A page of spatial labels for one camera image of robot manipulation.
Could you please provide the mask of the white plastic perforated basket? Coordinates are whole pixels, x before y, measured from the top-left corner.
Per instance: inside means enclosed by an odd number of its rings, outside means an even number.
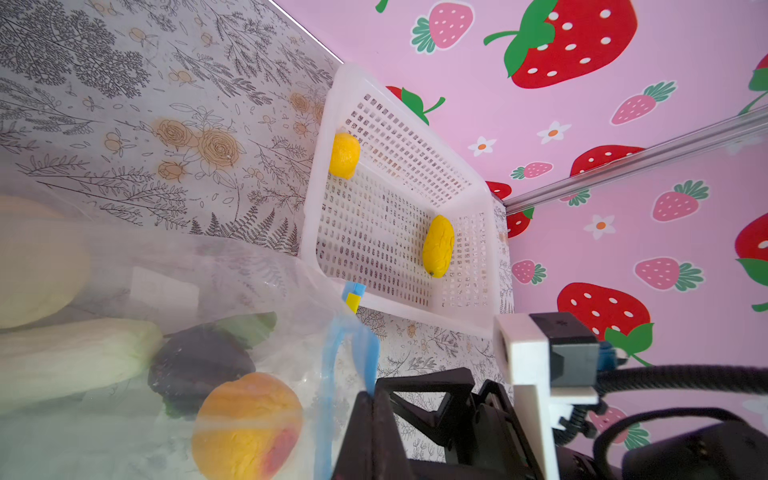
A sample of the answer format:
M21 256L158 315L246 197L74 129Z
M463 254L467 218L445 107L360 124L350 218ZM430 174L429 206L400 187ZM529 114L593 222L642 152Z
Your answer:
M334 137L356 137L355 175L329 173ZM367 288L366 308L478 337L501 310L496 199L484 180L365 69L342 65L329 90L304 202L300 258ZM425 271L431 222L455 231L450 268Z

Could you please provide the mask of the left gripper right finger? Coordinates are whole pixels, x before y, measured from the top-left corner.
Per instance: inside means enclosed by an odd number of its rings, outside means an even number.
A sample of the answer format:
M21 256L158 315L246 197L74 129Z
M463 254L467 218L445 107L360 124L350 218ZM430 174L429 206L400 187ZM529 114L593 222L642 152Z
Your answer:
M373 400L373 478L376 480L413 480L389 394L377 389Z

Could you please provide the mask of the yellow mango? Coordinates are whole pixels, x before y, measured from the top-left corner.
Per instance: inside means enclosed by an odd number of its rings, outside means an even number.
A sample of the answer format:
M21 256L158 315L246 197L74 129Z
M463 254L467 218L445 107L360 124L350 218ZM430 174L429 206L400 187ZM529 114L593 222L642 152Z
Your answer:
M275 376L250 373L216 387L198 411L192 456L207 479L271 479L303 428L296 393Z

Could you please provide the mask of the cream white pear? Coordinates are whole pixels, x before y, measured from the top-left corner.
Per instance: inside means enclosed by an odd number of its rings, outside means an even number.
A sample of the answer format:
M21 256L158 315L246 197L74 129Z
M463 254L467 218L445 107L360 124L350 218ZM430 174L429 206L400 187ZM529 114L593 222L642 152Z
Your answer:
M81 232L32 200L1 197L1 327L53 315L87 284L91 257Z

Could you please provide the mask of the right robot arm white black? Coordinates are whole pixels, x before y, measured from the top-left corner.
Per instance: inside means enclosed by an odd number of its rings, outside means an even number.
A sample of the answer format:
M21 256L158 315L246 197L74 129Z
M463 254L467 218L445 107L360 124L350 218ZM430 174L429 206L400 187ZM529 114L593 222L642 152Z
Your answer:
M706 390L763 394L767 372L672 365L595 374L558 392L526 369L508 394L465 368L378 380L366 467L382 479L763 479L767 435L718 407L627 414L609 394Z

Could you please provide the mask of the white chinese cabbage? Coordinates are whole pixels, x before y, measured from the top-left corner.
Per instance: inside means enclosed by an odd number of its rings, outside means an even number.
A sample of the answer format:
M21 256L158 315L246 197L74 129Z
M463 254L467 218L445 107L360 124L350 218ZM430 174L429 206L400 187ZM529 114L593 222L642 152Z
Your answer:
M1 412L134 378L162 344L156 324L118 318L3 334Z

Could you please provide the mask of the small yellow lemon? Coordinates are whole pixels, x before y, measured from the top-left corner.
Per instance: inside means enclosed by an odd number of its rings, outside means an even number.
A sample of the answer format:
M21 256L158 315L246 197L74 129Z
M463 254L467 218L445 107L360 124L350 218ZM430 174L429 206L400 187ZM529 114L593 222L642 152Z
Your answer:
M338 133L334 137L329 173L335 177L349 180L356 172L361 156L361 146L356 137L348 133Z

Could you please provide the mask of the clear zip bag blue zipper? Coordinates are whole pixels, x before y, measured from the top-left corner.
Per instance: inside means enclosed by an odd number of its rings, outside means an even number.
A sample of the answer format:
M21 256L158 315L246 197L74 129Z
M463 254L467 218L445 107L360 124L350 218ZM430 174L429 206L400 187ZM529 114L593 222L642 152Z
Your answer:
M378 353L295 257L1 176L5 479L327 479Z

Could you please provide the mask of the yellow bell pepper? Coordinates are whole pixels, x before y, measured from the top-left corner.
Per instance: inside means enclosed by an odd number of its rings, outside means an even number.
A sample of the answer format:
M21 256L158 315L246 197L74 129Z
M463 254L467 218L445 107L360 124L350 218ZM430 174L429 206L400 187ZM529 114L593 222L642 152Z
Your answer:
M425 238L422 261L425 271L433 278L442 278L451 265L455 244L452 223L444 216L433 219Z

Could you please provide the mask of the dark black avocado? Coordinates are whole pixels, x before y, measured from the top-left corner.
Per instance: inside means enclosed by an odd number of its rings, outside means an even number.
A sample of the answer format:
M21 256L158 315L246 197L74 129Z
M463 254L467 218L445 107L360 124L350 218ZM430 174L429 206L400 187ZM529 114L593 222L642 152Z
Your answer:
M193 419L217 387L253 373L251 350L269 338L277 320L274 312L236 315L169 334L148 374L165 413Z

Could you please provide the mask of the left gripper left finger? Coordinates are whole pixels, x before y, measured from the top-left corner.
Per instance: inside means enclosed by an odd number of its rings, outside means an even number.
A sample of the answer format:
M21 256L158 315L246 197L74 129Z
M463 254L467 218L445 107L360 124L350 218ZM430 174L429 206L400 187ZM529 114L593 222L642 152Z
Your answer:
M373 458L373 398L361 391L355 398L331 479L371 480Z

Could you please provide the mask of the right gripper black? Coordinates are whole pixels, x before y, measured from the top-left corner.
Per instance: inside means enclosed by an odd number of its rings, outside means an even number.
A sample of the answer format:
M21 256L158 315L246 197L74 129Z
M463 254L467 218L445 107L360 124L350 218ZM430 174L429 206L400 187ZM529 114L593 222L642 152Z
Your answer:
M414 479L538 479L511 402L487 380L475 393L467 368L386 377L377 389L390 397L394 416L444 449L443 462L409 459Z

